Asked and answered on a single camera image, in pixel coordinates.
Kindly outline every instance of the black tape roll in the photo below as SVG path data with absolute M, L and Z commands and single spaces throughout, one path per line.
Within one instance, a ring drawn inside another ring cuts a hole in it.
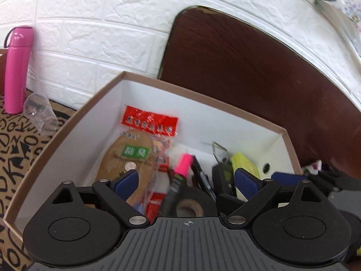
M 215 202 L 208 194 L 198 188 L 187 187 L 179 194 L 172 216 L 216 217 L 218 211 Z

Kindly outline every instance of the cardboard box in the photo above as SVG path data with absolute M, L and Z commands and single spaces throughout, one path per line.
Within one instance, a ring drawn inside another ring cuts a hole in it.
M 64 180 L 91 185 L 106 149 L 125 130 L 120 119 L 130 105 L 179 117 L 176 143 L 195 154 L 211 175 L 212 141 L 242 152 L 262 172 L 302 174 L 286 130 L 255 115 L 179 86 L 123 72 L 77 111 L 49 142 L 13 197 L 4 221 L 21 239 L 31 217 Z
M 0 93 L 4 92 L 5 64 L 7 52 L 7 49 L 0 49 Z

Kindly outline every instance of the brown patterned tablecloth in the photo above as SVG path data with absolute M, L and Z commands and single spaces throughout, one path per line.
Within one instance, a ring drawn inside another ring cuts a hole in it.
M 75 110 L 51 101 L 59 126 Z M 4 224 L 9 203 L 32 163 L 51 137 L 39 135 L 23 114 L 10 115 L 4 111 L 4 96 L 0 95 L 0 265 L 1 270 L 24 270 L 31 262 L 23 243 Z

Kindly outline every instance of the red label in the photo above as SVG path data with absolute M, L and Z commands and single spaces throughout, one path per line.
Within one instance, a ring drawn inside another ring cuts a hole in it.
M 122 124 L 152 134 L 174 136 L 178 118 L 155 114 L 127 106 L 122 119 Z
M 148 217 L 148 219 L 150 220 L 151 223 L 153 223 L 155 217 L 158 215 L 160 205 L 165 196 L 166 196 L 166 194 L 153 193 L 153 195 L 147 205 L 147 211 L 146 211 L 146 216 Z

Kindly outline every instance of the green label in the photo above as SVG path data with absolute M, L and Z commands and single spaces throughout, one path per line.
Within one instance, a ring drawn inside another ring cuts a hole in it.
M 122 156 L 136 159 L 146 159 L 150 154 L 150 148 L 134 147 L 133 145 L 126 145 Z

